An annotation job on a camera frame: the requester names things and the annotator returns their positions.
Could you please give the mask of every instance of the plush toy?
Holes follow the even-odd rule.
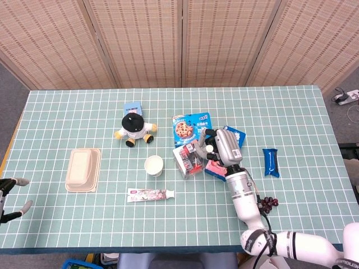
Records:
[[[126,146],[133,147],[136,144],[136,140],[140,138],[143,138],[146,143],[151,143],[154,138],[152,134],[148,134],[149,131],[156,132],[157,125],[145,123],[141,115],[128,113],[122,119],[122,128],[115,132],[114,136],[116,139],[128,136]]]

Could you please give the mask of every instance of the power strip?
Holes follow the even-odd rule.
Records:
[[[345,105],[359,100],[359,90],[352,90],[346,93],[348,98],[344,101],[338,103],[338,105]],[[343,96],[343,94],[338,94],[333,97],[334,100],[338,99],[339,97]]]

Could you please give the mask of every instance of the toothpaste tube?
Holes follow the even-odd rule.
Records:
[[[127,202],[166,200],[174,198],[174,191],[167,189],[128,189]]]

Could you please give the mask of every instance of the cup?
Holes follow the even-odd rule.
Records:
[[[149,175],[158,177],[162,174],[163,159],[158,155],[149,156],[145,161],[145,170]]]

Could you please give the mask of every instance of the table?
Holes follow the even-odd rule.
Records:
[[[141,101],[144,118],[158,125],[155,140],[129,149],[113,138],[123,105]],[[359,207],[316,86],[32,91],[3,177],[27,187],[8,195],[6,212],[27,200],[32,209],[0,226],[2,253],[61,251],[235,251],[246,230],[228,188],[207,174],[183,180],[172,159],[172,116],[209,112],[214,128],[244,131],[242,165],[261,195],[279,199],[270,213],[274,232],[295,230],[342,242]],[[68,193],[72,149],[102,152],[95,193]],[[278,149],[280,178],[264,177],[262,148]],[[164,158],[165,171],[147,176],[145,159]],[[167,188],[175,199],[127,203],[127,188]]]

